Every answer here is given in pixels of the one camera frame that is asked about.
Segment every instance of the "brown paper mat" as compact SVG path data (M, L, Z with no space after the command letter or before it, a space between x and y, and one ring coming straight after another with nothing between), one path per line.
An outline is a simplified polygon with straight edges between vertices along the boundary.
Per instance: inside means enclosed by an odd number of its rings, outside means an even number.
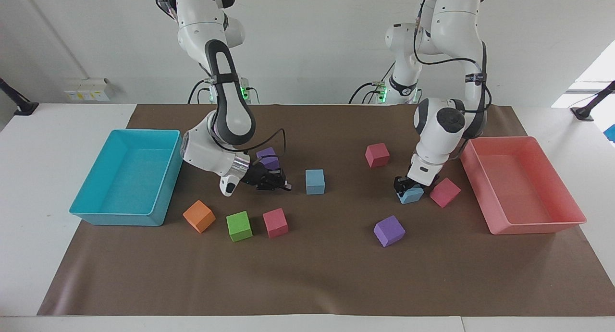
M137 106L129 128L179 129L211 106ZM254 106L257 140L283 126L281 159L293 192L241 185L184 163L162 227L81 222L39 315L615 315L615 288L580 228L493 236L459 161L442 172L462 190L447 208L425 196L401 205L394 176L418 141L415 107ZM509 107L489 111L485 135L525 135ZM391 163L364 153L386 142ZM281 140L275 146L280 151ZM306 196L305 169L327 192ZM202 235L183 220L197 199L218 220ZM263 212L283 207L290 233L268 239ZM225 216L247 210L255 236L234 244ZM406 237L383 248L376 222L394 214Z

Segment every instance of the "grasped cube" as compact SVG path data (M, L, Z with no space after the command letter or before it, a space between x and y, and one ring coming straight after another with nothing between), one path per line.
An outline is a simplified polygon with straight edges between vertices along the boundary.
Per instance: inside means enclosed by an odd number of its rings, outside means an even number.
M263 165L268 169L268 170L277 170L280 168L280 162L277 159L277 157L267 157L268 155L275 155L275 150L273 150L273 148L265 148L264 150L261 150L259 152L257 152L257 158L261 159L261 163L263 163Z
M399 201L401 201L402 205L406 205L407 203L413 203L421 200L423 193L423 188L421 188L420 185L416 185L406 190L402 196L397 195L397 197L399 198Z

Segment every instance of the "wall socket panel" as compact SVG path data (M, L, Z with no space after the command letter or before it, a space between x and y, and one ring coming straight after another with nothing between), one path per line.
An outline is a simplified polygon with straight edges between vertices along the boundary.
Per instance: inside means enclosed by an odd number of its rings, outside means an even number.
M106 78L68 78L64 94L72 101L111 101L113 89Z

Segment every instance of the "purple cube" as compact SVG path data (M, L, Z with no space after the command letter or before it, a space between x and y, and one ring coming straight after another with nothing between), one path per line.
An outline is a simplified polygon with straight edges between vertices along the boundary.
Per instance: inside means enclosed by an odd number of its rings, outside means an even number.
M275 155L273 148L265 148L264 150L257 152L257 158L259 159L267 155ZM277 170L280 168L280 162L277 160L277 157L263 158L261 163L263 163L267 170Z
M376 234L382 246L390 246L398 240L401 240L406 234L406 230L399 224L395 216L390 216L376 224L374 234Z

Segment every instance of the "blue tray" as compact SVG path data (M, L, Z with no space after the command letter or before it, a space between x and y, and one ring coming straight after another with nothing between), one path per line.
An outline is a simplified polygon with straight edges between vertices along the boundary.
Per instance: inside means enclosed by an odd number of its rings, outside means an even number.
M182 166L177 130L114 130L70 213L94 225L160 226Z

